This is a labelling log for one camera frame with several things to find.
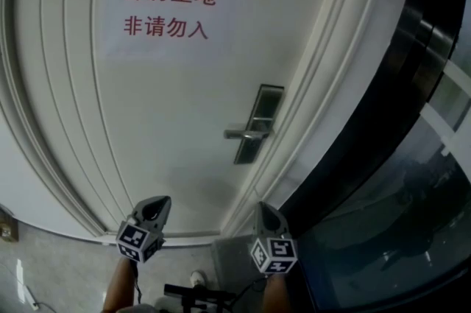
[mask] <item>paper sign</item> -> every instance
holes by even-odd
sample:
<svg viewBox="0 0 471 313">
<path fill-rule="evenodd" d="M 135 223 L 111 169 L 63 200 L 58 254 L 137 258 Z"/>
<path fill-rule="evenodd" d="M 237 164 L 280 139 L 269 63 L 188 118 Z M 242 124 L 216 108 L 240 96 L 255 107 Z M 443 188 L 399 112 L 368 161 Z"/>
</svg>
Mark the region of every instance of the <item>paper sign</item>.
<svg viewBox="0 0 471 313">
<path fill-rule="evenodd" d="M 96 50 L 116 61 L 198 63 L 230 51 L 244 0 L 101 0 Z"/>
</svg>

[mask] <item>gray tile floor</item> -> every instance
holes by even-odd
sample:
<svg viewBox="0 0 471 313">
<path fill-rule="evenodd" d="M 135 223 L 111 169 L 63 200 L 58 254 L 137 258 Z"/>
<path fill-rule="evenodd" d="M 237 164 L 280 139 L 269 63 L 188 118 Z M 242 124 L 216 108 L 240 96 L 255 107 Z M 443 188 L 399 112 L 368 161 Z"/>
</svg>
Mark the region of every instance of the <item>gray tile floor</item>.
<svg viewBox="0 0 471 313">
<path fill-rule="evenodd" d="M 120 257 L 115 247 L 55 236 L 21 223 L 19 236 L 16 244 L 0 241 L 1 313 L 33 312 L 20 302 L 15 275 L 23 278 L 36 301 L 49 304 L 57 313 L 101 311 Z M 153 304 L 163 295 L 165 283 L 189 286 L 193 270 L 203 270 L 209 287 L 217 287 L 209 247 L 162 249 L 139 267 L 142 302 Z"/>
</svg>

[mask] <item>person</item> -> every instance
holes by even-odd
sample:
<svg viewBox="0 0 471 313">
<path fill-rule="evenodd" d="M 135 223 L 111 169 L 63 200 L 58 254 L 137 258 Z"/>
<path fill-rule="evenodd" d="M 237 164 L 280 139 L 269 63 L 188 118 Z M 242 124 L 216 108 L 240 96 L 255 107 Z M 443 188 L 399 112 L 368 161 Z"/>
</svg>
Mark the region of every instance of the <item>person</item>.
<svg viewBox="0 0 471 313">
<path fill-rule="evenodd" d="M 191 273 L 190 282 L 193 288 L 206 285 L 205 277 L 199 271 Z M 131 261 L 128 258 L 120 259 L 111 278 L 102 313 L 180 313 L 183 311 L 180 301 L 176 298 L 161 298 L 155 306 L 148 304 L 134 306 L 134 283 Z M 282 275 L 273 275 L 266 281 L 262 313 L 291 313 L 288 291 Z"/>
</svg>

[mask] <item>white door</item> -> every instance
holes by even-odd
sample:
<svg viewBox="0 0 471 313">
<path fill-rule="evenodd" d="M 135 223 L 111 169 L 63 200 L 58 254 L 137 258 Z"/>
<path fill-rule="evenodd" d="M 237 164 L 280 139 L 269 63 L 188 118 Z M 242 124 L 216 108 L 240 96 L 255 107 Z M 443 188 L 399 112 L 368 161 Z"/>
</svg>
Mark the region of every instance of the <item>white door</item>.
<svg viewBox="0 0 471 313">
<path fill-rule="evenodd" d="M 18 60 L 64 185 L 105 230 L 164 194 L 167 237 L 230 235 L 322 117 L 372 1 L 16 0 Z M 235 165 L 223 132 L 262 84 L 283 102 L 255 162 Z"/>
</svg>

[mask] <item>shoe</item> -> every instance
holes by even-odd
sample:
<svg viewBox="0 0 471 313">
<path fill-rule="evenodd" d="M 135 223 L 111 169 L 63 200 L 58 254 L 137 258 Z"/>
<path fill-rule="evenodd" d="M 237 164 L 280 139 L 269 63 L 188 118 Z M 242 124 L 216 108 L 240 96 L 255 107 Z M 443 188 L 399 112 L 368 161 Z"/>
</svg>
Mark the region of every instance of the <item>shoe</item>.
<svg viewBox="0 0 471 313">
<path fill-rule="evenodd" d="M 190 276 L 191 286 L 194 287 L 206 287 L 206 277 L 203 271 L 193 271 Z"/>
</svg>

